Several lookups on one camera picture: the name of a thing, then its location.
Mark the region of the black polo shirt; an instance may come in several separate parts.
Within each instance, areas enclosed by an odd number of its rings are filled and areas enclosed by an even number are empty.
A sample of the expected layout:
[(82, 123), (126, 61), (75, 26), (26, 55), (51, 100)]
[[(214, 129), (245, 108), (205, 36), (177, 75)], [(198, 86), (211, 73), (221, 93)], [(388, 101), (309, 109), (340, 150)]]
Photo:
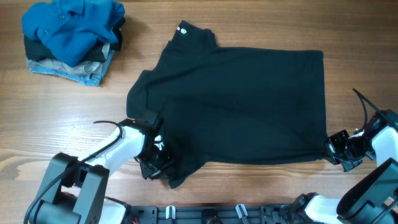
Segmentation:
[(207, 162), (288, 164), (326, 156), (319, 50), (220, 47), (182, 21), (156, 67), (127, 94), (126, 114), (157, 113), (171, 152), (171, 188)]

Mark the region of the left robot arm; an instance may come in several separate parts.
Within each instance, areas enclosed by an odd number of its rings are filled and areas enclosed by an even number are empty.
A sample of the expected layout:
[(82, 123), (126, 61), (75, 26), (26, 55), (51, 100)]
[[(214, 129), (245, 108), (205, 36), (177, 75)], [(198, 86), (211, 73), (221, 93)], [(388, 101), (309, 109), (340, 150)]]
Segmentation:
[(145, 179), (168, 175), (174, 161), (162, 146), (162, 125), (157, 117), (127, 118), (87, 156), (56, 154), (24, 223), (137, 223), (138, 209), (105, 196), (108, 180), (130, 159), (139, 163)]

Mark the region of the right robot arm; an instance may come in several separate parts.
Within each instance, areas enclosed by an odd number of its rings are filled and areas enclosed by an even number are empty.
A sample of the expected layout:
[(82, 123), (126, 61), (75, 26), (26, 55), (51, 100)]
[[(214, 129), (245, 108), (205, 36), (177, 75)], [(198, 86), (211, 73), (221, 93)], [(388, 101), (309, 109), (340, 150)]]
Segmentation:
[(299, 196), (290, 212), (304, 223), (397, 223), (397, 114), (374, 113), (354, 136), (342, 130), (326, 140), (331, 160), (350, 171), (365, 157), (377, 167), (341, 199), (318, 194)]

